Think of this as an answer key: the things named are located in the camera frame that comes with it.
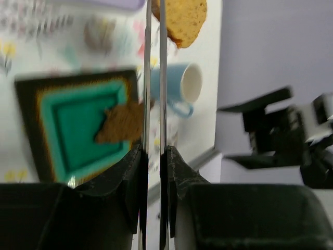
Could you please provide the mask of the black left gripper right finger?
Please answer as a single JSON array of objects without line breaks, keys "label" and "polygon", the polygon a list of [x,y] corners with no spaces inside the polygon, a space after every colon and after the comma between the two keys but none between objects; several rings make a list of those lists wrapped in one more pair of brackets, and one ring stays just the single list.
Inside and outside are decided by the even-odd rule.
[{"label": "black left gripper right finger", "polygon": [[174,146],[161,157],[161,248],[332,249],[332,226],[311,189],[210,183]]}]

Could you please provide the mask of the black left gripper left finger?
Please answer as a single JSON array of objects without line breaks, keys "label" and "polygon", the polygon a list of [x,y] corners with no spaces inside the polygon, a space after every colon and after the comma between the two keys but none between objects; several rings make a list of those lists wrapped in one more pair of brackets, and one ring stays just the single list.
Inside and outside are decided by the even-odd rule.
[{"label": "black left gripper left finger", "polygon": [[1,249],[130,249],[139,210],[139,146],[90,181],[1,185]]}]

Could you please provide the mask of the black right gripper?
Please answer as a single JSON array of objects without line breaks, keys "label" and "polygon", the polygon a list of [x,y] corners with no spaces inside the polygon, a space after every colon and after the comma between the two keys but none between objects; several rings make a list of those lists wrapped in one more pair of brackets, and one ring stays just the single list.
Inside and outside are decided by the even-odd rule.
[{"label": "black right gripper", "polygon": [[271,113],[270,104],[292,98],[284,87],[218,113],[243,113],[252,154],[226,155],[246,169],[299,166],[303,183],[314,189],[332,189],[332,94],[322,94],[308,105],[290,105]]}]

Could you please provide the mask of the brown chocolate croissant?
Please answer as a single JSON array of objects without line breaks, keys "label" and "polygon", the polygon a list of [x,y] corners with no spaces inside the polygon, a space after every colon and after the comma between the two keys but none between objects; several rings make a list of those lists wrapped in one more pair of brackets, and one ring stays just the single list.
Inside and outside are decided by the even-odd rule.
[{"label": "brown chocolate croissant", "polygon": [[143,131],[144,104],[129,102],[105,110],[106,119],[95,136],[96,143],[137,141]]}]

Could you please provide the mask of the sliced bread loaf near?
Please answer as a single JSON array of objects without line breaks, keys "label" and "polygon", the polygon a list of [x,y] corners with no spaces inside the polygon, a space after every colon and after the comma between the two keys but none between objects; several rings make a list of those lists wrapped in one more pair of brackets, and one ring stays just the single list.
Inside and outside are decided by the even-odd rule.
[{"label": "sliced bread loaf near", "polygon": [[207,17],[205,0],[152,1],[152,14],[160,21],[162,3],[165,3],[167,36],[178,49],[192,45]]}]

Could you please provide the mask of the blue and white mug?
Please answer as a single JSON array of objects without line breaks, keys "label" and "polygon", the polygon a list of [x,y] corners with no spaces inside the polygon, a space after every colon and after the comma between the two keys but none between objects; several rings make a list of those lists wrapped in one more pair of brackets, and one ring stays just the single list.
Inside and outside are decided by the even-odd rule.
[{"label": "blue and white mug", "polygon": [[166,103],[178,116],[188,118],[202,89],[202,72],[197,64],[170,64],[166,70]]}]

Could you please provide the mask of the green square ceramic plate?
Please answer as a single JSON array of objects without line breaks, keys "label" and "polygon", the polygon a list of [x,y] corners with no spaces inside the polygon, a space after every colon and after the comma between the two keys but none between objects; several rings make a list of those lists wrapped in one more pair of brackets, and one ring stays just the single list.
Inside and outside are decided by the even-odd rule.
[{"label": "green square ceramic plate", "polygon": [[87,181],[134,145],[97,143],[95,137],[105,110],[138,99],[135,70],[17,79],[14,85],[40,181]]}]

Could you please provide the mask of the animal print placemat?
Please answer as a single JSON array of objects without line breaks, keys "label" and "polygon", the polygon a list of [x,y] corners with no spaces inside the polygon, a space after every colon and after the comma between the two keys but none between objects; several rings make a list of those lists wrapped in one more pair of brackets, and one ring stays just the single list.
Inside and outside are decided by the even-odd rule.
[{"label": "animal print placemat", "polygon": [[84,42],[84,26],[95,17],[45,1],[1,1],[1,182],[37,181],[15,77],[143,63],[143,15],[116,19],[115,48],[108,53],[93,52]]}]

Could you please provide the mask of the lavender serving tray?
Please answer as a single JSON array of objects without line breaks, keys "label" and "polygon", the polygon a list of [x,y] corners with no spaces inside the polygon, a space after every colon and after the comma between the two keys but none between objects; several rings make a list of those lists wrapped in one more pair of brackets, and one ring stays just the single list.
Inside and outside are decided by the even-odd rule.
[{"label": "lavender serving tray", "polygon": [[91,5],[102,8],[115,8],[126,11],[137,11],[144,6],[146,1],[145,0],[53,0],[48,2],[56,4],[66,4],[66,5],[86,5],[86,6]]}]

